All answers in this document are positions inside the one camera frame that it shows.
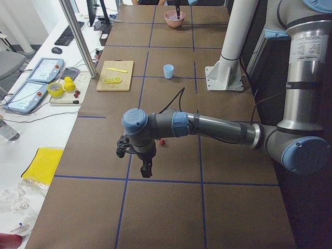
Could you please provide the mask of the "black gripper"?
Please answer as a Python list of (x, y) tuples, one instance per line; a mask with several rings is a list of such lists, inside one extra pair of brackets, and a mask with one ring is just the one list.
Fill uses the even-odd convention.
[(152, 174), (152, 160), (153, 157), (156, 155), (156, 148), (153, 147), (149, 151), (146, 151), (144, 153), (137, 153), (137, 156), (140, 160), (142, 160), (143, 165), (141, 166), (141, 174), (142, 177), (151, 177)]

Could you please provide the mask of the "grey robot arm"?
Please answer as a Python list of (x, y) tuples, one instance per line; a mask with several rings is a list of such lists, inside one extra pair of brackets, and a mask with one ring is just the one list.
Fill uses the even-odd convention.
[(329, 164), (331, 146), (319, 123), (322, 78), (331, 36), (331, 1), (268, 1), (265, 37), (291, 39), (283, 120), (276, 126), (244, 124), (165, 108), (146, 114), (128, 110), (124, 135), (117, 142), (119, 158), (136, 154), (141, 174), (152, 175), (156, 140), (203, 135), (229, 144), (262, 148), (296, 174), (310, 174)]

